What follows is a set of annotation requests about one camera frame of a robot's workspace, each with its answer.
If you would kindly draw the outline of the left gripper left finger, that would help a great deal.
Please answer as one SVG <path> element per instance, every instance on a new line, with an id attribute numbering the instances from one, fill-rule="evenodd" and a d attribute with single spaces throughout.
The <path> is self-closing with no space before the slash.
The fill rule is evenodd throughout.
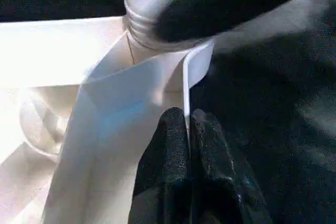
<path id="1" fill-rule="evenodd" d="M 137 169 L 129 223 L 188 223 L 191 159 L 183 111 L 160 117 Z"/>

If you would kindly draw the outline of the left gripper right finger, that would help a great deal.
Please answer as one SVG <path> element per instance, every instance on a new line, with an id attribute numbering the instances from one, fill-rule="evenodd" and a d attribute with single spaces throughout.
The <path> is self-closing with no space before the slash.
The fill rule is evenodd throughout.
<path id="1" fill-rule="evenodd" d="M 212 114 L 190 117 L 192 223 L 270 223 L 254 172 Z"/>

